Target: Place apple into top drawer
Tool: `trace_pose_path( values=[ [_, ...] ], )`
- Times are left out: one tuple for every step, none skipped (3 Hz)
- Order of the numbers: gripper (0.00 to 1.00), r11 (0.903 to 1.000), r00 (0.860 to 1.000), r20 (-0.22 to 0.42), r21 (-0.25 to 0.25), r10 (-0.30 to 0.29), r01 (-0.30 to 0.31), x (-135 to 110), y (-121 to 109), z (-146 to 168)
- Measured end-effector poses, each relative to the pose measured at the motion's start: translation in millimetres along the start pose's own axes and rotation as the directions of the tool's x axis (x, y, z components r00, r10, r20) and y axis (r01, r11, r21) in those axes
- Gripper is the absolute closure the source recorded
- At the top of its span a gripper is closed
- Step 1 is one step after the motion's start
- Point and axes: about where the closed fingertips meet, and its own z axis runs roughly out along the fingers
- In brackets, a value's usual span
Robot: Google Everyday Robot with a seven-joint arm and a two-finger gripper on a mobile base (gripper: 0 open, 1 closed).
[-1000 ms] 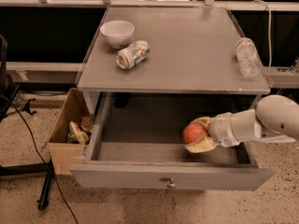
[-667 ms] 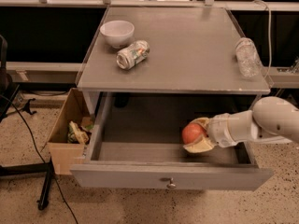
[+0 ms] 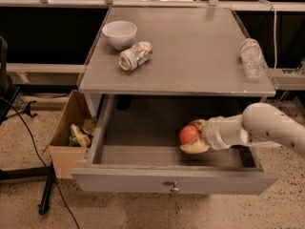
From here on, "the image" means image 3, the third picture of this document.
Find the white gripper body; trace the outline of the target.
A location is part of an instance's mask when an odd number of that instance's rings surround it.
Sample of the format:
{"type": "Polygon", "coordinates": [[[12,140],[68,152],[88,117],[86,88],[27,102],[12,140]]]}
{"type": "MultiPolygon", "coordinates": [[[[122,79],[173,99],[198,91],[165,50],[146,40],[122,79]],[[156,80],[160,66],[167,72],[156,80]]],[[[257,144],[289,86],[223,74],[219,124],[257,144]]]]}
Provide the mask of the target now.
{"type": "Polygon", "coordinates": [[[202,129],[202,137],[214,150],[229,149],[235,145],[247,146],[250,134],[243,127],[242,115],[212,117],[202,129]]]}

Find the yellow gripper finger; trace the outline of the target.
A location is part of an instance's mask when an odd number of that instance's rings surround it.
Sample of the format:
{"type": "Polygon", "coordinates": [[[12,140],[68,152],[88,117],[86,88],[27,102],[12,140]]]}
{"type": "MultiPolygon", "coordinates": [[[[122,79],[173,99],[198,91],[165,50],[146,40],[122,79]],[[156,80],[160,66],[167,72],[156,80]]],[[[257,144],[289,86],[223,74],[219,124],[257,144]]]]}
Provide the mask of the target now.
{"type": "Polygon", "coordinates": [[[199,136],[196,136],[186,144],[182,144],[180,149],[186,154],[201,154],[209,150],[210,146],[199,136]]]}
{"type": "Polygon", "coordinates": [[[202,132],[206,125],[206,120],[196,119],[196,120],[191,121],[190,125],[194,125],[200,132],[202,132]]]}

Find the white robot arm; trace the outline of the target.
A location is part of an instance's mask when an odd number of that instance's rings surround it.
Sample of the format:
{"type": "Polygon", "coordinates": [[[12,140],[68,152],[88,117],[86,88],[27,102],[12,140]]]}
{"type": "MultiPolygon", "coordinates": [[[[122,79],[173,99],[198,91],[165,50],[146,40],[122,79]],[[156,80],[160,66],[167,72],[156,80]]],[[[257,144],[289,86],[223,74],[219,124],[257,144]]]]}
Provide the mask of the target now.
{"type": "Polygon", "coordinates": [[[236,145],[281,145],[305,157],[305,127],[266,103],[251,104],[238,115],[194,120],[180,131],[179,138],[186,154],[236,145]]]}

